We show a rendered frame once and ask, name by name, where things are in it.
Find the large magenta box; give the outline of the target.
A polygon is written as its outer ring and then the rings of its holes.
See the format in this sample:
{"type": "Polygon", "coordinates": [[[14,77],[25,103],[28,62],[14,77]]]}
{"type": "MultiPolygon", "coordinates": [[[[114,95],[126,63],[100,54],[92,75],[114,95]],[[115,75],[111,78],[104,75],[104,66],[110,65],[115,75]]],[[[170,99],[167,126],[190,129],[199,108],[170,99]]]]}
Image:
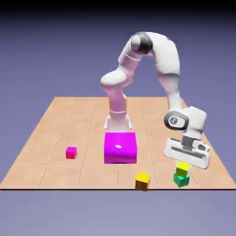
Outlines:
{"type": "Polygon", "coordinates": [[[136,164],[135,132],[106,132],[104,138],[105,164],[136,164]]]}

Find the small pink cube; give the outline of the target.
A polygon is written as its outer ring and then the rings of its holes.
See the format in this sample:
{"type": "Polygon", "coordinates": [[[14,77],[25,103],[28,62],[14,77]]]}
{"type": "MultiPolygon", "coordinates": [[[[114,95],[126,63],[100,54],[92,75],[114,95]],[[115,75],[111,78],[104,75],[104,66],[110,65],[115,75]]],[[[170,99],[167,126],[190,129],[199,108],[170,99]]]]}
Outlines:
{"type": "Polygon", "coordinates": [[[76,147],[67,147],[65,154],[66,154],[67,159],[75,159],[77,156],[77,148],[76,147]]]}

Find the small green cube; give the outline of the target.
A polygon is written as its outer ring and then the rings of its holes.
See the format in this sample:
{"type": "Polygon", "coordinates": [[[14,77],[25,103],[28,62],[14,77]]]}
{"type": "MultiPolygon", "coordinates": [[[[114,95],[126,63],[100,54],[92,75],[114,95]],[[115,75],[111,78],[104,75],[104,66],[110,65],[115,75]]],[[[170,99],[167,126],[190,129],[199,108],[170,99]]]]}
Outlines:
{"type": "Polygon", "coordinates": [[[178,176],[176,172],[174,172],[173,181],[179,188],[187,186],[189,184],[189,180],[190,180],[190,175],[187,175],[186,177],[182,177],[182,176],[178,176]]]}

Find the small lime yellow cube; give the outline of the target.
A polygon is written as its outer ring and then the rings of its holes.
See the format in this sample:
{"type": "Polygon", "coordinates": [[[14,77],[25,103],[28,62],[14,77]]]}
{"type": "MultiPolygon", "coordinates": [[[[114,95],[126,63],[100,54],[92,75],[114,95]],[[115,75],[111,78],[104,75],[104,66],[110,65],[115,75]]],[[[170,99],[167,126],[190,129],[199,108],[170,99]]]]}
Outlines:
{"type": "Polygon", "coordinates": [[[189,168],[190,164],[179,161],[176,167],[176,174],[180,177],[186,178],[189,168]]]}

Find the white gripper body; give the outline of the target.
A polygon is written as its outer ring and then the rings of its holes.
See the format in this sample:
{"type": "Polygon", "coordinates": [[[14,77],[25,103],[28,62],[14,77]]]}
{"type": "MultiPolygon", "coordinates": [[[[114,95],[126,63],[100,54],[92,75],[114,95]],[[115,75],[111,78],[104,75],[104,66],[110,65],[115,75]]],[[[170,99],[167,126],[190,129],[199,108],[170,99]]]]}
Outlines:
{"type": "Polygon", "coordinates": [[[209,146],[198,141],[194,141],[193,145],[193,148],[185,147],[181,141],[168,138],[164,155],[201,169],[207,169],[210,161],[209,146]]]}

